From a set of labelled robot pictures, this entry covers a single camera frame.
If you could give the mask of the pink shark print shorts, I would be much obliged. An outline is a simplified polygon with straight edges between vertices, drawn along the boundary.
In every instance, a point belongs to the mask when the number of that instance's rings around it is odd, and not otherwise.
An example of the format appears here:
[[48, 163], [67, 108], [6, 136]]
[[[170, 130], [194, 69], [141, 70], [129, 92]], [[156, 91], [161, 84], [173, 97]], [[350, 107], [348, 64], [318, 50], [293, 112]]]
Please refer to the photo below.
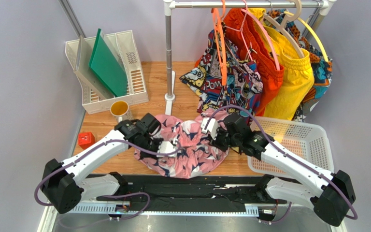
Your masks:
[[153, 137], [165, 141], [177, 139], [182, 150], [176, 157], [158, 158], [154, 155], [141, 156], [140, 150], [136, 149], [134, 157], [165, 177], [190, 179], [213, 171], [229, 153], [229, 149], [222, 151], [210, 145], [208, 135], [201, 132], [201, 123], [213, 113], [213, 109], [208, 109], [195, 119], [187, 121], [163, 114], [155, 116], [162, 129]]

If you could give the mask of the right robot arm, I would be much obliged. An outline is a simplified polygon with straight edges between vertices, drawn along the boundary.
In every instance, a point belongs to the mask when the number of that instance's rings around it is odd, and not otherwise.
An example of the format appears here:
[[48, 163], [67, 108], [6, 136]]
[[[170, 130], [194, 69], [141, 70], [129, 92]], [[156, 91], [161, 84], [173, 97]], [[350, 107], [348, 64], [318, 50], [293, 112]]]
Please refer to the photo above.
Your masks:
[[271, 164], [288, 174], [294, 182], [266, 174], [257, 188], [271, 198], [312, 209], [325, 223], [338, 227], [345, 218], [357, 219], [353, 207], [356, 195], [351, 177], [339, 170], [333, 173], [289, 151], [261, 127], [252, 130], [238, 114], [226, 116], [224, 126], [213, 118], [203, 120], [201, 131], [210, 144], [221, 149], [237, 147], [239, 153]]

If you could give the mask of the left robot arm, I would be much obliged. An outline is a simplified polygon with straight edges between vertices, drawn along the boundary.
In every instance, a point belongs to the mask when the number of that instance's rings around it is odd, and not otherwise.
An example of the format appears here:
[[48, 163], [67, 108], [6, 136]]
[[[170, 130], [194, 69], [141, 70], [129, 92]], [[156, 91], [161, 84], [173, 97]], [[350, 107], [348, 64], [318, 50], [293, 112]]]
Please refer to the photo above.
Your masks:
[[115, 194], [121, 186], [117, 177], [107, 174], [90, 178], [89, 175], [110, 158], [132, 147], [157, 153], [161, 140], [152, 138], [152, 133], [159, 129], [161, 123], [147, 113], [141, 119], [119, 122], [106, 136], [76, 156], [48, 161], [34, 192], [36, 201], [41, 191], [48, 199], [47, 206], [65, 214], [81, 201]]

